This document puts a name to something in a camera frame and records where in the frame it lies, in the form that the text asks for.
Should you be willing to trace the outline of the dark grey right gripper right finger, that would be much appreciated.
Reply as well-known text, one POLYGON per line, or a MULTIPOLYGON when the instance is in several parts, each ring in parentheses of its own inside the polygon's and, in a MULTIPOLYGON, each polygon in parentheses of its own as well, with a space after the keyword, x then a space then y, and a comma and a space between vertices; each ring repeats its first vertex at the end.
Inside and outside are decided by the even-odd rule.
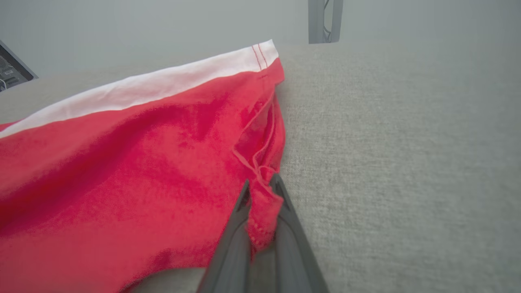
POLYGON ((324 276, 279 174, 272 191, 283 199, 275 233, 276 289, 278 293, 328 293, 324 276))

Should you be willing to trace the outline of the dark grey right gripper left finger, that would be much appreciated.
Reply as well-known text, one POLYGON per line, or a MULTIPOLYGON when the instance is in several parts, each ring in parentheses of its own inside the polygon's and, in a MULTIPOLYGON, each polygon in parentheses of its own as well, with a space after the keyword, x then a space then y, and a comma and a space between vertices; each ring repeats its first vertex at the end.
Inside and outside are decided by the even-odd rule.
POLYGON ((251 258, 251 242, 246 230, 250 212, 249 199, 249 181, 245 181, 211 262, 197 288, 199 293, 247 291, 251 258))

